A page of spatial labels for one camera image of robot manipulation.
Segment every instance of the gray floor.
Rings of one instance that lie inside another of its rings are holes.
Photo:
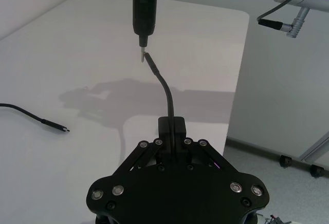
[[[329,223],[328,176],[315,179],[302,165],[283,169],[277,156],[236,144],[227,143],[224,157],[240,172],[253,174],[265,183],[270,202],[259,213],[302,224]]]

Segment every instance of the cable connector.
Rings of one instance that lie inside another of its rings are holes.
[[[67,129],[67,127],[62,126],[62,125],[57,124],[57,123],[54,123],[54,122],[49,121],[49,120],[45,120],[45,119],[43,119],[43,120],[41,120],[40,122],[41,122],[42,124],[45,124],[45,125],[51,126],[52,128],[55,128],[55,129],[57,129],[57,130],[61,130],[61,131],[63,131],[63,132],[69,132],[69,131],[70,131],[69,129]]]
[[[263,18],[258,21],[258,24],[262,25],[262,26],[272,28],[274,30],[281,30],[281,31],[284,31],[284,32],[290,32],[291,29],[292,29],[291,25],[284,24],[284,23],[279,22],[279,21],[265,20]]]
[[[152,59],[151,56],[150,56],[150,54],[147,53],[147,52],[145,52],[145,53],[144,53],[144,57],[145,57],[145,59],[146,59],[148,65],[149,65],[151,71],[153,72],[153,74],[154,74],[155,76],[157,76],[157,74],[159,74],[160,72],[159,72],[159,69],[156,67],[156,65],[155,65],[155,63],[154,63],[154,61],[153,61],[153,59]]]

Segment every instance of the caster wheel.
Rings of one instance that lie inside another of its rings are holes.
[[[289,167],[293,164],[293,160],[291,157],[287,157],[287,156],[281,156],[280,157],[280,166],[281,167]]]
[[[312,165],[310,166],[309,172],[312,175],[312,177],[319,178],[324,175],[324,168],[320,166]]]

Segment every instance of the metal bolt head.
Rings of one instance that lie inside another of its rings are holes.
[[[201,141],[199,142],[199,144],[200,144],[201,146],[206,146],[206,145],[207,145],[207,141],[206,141],[206,140],[201,140]]]
[[[189,165],[187,165],[187,169],[192,171],[194,169],[194,166],[189,164]]]
[[[160,140],[160,139],[155,140],[155,144],[156,145],[162,145],[162,140]]]
[[[165,170],[165,167],[162,166],[162,165],[160,165],[160,166],[158,166],[158,170],[161,171],[161,172],[163,172]]]
[[[239,183],[233,182],[231,185],[231,190],[236,192],[236,193],[240,193],[242,191],[242,186]]]
[[[113,210],[113,209],[115,209],[115,202],[114,202],[114,201],[110,201],[110,202],[108,202],[107,205],[106,205],[106,208],[107,208],[108,210]]]
[[[92,199],[93,199],[93,200],[101,199],[102,196],[103,196],[103,191],[101,191],[101,190],[97,190],[97,191],[94,191],[94,192],[92,193]]]
[[[139,144],[139,146],[141,146],[142,148],[146,148],[146,147],[148,146],[148,143],[146,143],[146,142],[141,142],[141,143]]]
[[[191,139],[185,139],[184,140],[184,144],[191,144],[191,143],[192,143]]]
[[[262,189],[260,189],[258,186],[253,186],[253,187],[251,187],[251,191],[252,191],[252,193],[254,193],[256,196],[262,196],[262,195],[263,195],[263,191],[262,191]]]
[[[123,190],[124,190],[123,186],[116,185],[112,189],[112,194],[115,195],[115,196],[120,196],[123,193]]]
[[[250,207],[251,206],[251,201],[246,197],[243,197],[241,199],[241,203],[244,207]]]

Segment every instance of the black cable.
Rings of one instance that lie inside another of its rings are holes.
[[[58,130],[61,130],[63,132],[69,132],[70,130],[67,129],[65,126],[62,126],[60,124],[57,124],[57,123],[54,123],[54,122],[51,122],[49,120],[45,120],[45,119],[41,119],[40,117],[26,111],[25,109],[22,109],[21,107],[18,107],[18,106],[15,106],[15,105],[12,105],[12,104],[8,104],[8,103],[0,103],[0,107],[9,107],[9,108],[13,108],[13,109],[16,109],[17,111],[20,111],[22,113],[24,113],[25,115],[41,122],[42,124],[45,124],[45,125],[48,125],[48,126],[51,126],[55,129],[58,129]]]
[[[262,15],[260,15],[257,18],[257,21],[259,22],[262,18],[270,15],[271,13],[274,13],[275,11],[279,10],[280,8],[282,8],[283,6],[287,5],[289,2],[291,2],[292,0],[285,0],[284,2],[282,2],[281,4],[277,5],[276,7],[274,7],[273,9],[263,13]]]
[[[175,121],[174,121],[174,102],[173,97],[171,95],[170,88],[164,78],[161,76],[159,69],[156,67],[152,57],[149,53],[144,53],[144,57],[153,72],[153,74],[158,78],[161,85],[164,88],[164,91],[167,96],[167,106],[168,106],[168,118],[169,118],[169,130],[170,130],[170,145],[172,152],[175,150]]]

